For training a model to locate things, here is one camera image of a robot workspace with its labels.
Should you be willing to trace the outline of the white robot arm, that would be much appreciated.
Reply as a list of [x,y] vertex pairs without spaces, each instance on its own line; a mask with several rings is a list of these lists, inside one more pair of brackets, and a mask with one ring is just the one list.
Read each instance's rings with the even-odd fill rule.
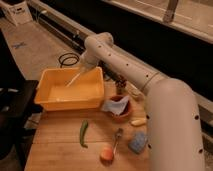
[[104,32],[84,41],[83,64],[103,61],[146,95],[150,171],[205,171],[204,147],[195,93],[184,81],[113,49]]

